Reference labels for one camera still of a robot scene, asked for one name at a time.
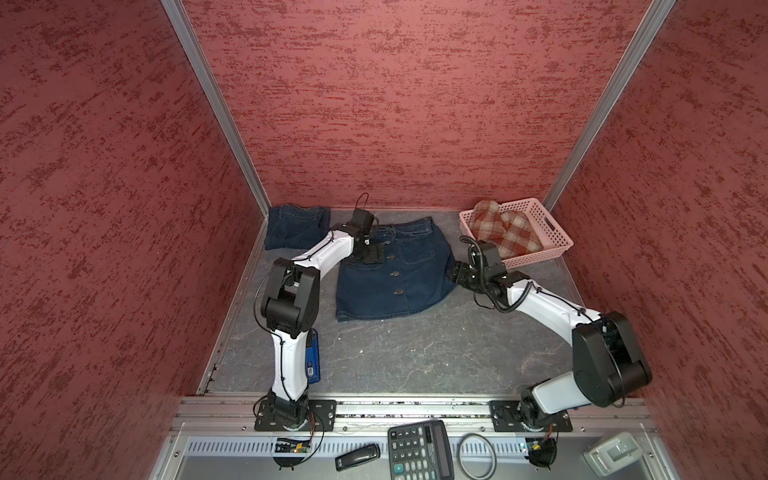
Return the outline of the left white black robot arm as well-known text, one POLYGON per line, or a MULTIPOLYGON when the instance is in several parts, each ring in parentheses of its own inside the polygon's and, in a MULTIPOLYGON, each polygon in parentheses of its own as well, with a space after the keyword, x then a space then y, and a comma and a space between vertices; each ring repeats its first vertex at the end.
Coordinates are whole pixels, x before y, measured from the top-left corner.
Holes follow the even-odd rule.
POLYGON ((266 413, 288 430, 311 419, 306 374, 306 343, 317 319, 323 278, 342 261, 380 259, 369 224, 347 222, 316 245, 290 259, 275 260, 260 284, 257 324, 269 333, 274 349, 274 380, 266 395, 266 413))

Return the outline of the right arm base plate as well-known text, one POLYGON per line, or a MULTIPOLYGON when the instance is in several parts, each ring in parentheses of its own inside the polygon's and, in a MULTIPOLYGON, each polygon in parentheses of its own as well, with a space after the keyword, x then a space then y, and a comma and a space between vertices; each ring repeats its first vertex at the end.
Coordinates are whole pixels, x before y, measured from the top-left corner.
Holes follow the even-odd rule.
POLYGON ((567 411, 545 413, 532 400, 492 400, 488 404, 495 432, 554 433, 573 431, 567 411))

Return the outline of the dark denim button skirt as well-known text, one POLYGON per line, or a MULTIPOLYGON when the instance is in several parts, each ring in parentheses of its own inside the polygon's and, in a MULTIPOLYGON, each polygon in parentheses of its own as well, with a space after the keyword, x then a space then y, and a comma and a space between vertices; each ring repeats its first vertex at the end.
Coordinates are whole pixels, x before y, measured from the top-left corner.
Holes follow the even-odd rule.
POLYGON ((331 209, 283 204, 269 211, 265 249, 309 250, 329 232, 331 209))

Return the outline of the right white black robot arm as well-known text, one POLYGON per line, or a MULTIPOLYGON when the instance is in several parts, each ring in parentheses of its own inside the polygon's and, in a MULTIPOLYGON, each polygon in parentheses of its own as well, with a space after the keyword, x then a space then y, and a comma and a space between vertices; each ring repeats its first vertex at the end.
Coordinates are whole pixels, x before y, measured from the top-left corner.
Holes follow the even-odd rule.
POLYGON ((520 271, 508 271, 497 248, 463 235, 468 260, 452 268, 449 279, 482 295, 499 313, 521 312, 559 335, 571 347, 572 369, 527 387, 511 419, 528 431, 555 424, 570 409, 623 405, 652 382, 653 374, 627 317, 573 303, 520 271))

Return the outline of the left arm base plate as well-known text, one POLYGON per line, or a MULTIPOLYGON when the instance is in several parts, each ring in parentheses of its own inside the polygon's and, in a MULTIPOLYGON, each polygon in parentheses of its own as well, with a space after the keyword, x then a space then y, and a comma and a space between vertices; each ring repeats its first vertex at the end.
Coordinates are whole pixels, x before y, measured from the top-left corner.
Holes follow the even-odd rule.
POLYGON ((324 433, 334 429, 336 400, 300 400, 289 405, 280 399, 263 400, 255 409, 257 432, 324 433))

